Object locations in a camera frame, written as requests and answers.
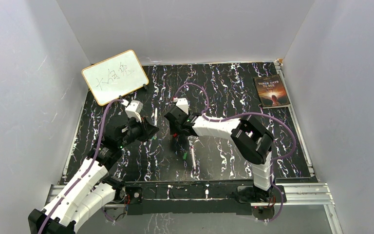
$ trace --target white marker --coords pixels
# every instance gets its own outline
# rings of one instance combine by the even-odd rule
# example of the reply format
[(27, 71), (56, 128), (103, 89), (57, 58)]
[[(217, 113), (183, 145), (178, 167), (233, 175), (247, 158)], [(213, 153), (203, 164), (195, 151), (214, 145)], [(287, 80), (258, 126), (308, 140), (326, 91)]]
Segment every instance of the white marker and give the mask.
[(193, 160), (193, 168), (194, 168), (194, 171), (196, 171), (196, 158), (194, 157), (193, 145), (190, 146), (190, 151), (191, 151), (191, 159)]
[[(154, 111), (154, 126), (156, 126), (156, 127), (157, 127), (157, 112), (158, 112), (158, 110), (157, 110), (157, 108), (155, 108), (155, 111)], [(154, 140), (157, 139), (157, 133), (154, 135), (153, 139)]]

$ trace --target whiteboard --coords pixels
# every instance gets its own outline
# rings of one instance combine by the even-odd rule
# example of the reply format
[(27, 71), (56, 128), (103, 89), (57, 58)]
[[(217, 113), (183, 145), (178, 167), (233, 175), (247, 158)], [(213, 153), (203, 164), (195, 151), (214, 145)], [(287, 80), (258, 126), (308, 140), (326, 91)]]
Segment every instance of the whiteboard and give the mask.
[(124, 96), (148, 84), (149, 80), (133, 50), (84, 68), (82, 76), (98, 105)]

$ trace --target whiteboard frame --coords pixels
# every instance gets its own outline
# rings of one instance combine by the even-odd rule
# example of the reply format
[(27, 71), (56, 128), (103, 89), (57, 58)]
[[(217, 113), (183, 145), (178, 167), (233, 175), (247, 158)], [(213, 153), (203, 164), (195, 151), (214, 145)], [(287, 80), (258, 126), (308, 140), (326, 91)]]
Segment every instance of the whiteboard frame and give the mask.
[[(87, 83), (88, 87), (90, 88), (91, 93), (93, 94), (93, 96), (94, 96), (94, 98), (95, 98), (95, 101), (98, 103), (98, 105), (100, 105), (100, 106), (105, 106), (105, 105), (107, 105), (108, 103), (110, 103), (112, 100), (109, 101), (109, 102), (106, 102), (106, 103), (99, 103), (98, 99), (97, 99), (96, 96), (94, 95), (94, 92), (93, 92), (93, 90), (92, 90), (90, 84), (89, 84), (88, 81), (87, 81), (87, 78), (86, 78), (85, 75), (84, 75), (84, 71), (87, 70), (87, 69), (89, 69), (89, 68), (91, 68), (91, 67), (94, 67), (94, 66), (96, 66), (96, 65), (98, 65), (98, 64), (100, 64), (100, 63), (102, 63), (102, 62), (108, 61), (108, 60), (110, 60), (110, 59), (112, 59), (112, 58), (115, 58), (115, 57), (117, 57), (117, 56), (120, 56), (120, 55), (122, 55), (122, 54), (125, 54), (126, 52), (129, 52), (129, 51), (132, 51), (132, 52), (134, 53), (135, 58), (137, 59), (138, 64), (139, 64), (140, 67), (141, 67), (141, 70), (143, 71), (144, 75), (146, 76), (147, 83), (145, 83), (145, 85), (148, 85), (148, 84), (149, 84), (150, 80), (148, 79), (147, 74), (146, 74), (146, 72), (144, 71), (143, 66), (142, 66), (141, 63), (140, 63), (140, 60), (138, 59), (137, 54), (136, 54), (133, 50), (127, 50), (127, 51), (124, 51), (124, 52), (122, 52), (121, 54), (118, 54), (118, 55), (112, 56), (111, 58), (107, 58), (106, 60), (103, 60), (103, 61), (98, 62), (98, 63), (96, 63), (96, 64), (93, 64), (93, 65), (91, 65), (91, 66), (89, 66), (89, 67), (86, 67), (86, 68), (82, 69), (82, 71), (81, 71), (82, 77), (84, 77), (84, 80), (85, 80), (85, 82)], [(138, 88), (135, 88), (134, 90), (129, 91), (128, 93), (123, 94), (123, 95), (121, 95), (121, 96), (123, 97), (123, 96), (125, 96), (125, 95), (127, 95), (127, 94), (130, 94), (130, 93), (134, 92), (135, 90), (137, 90), (137, 89), (139, 89), (139, 88), (142, 88), (142, 87), (143, 87), (143, 85), (140, 86), (140, 87), (138, 87)]]

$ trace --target book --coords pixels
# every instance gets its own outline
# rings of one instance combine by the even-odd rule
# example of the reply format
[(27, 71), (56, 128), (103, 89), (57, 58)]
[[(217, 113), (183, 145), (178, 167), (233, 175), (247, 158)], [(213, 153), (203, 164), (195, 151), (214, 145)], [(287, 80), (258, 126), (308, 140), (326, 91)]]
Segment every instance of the book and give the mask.
[(255, 77), (254, 83), (262, 108), (277, 108), (290, 105), (289, 97), (279, 75)]

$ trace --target white robotic arm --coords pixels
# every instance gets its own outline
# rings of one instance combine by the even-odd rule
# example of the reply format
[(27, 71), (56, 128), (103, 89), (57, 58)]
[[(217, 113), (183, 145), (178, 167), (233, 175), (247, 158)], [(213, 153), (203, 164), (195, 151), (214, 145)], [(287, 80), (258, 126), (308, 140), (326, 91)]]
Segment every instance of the white robotic arm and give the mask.
[[(123, 147), (135, 140), (148, 141), (158, 132), (157, 127), (140, 116), (142, 103), (133, 100), (128, 104), (128, 101), (122, 100), (122, 104), (126, 106), (127, 123), (109, 120), (105, 133), (100, 131), (99, 148), (95, 146), (88, 153), (71, 181), (42, 210), (34, 209), (29, 214), (32, 234), (75, 234), (96, 211), (120, 197), (123, 183), (106, 178), (109, 169), (121, 157)], [(98, 187), (90, 192), (100, 181)]]
[(251, 163), (254, 186), (268, 191), (274, 178), (271, 164), (273, 135), (253, 116), (223, 121), (189, 113), (186, 98), (175, 98), (175, 105), (165, 114), (170, 130), (177, 135), (214, 136), (233, 142), (240, 154)]

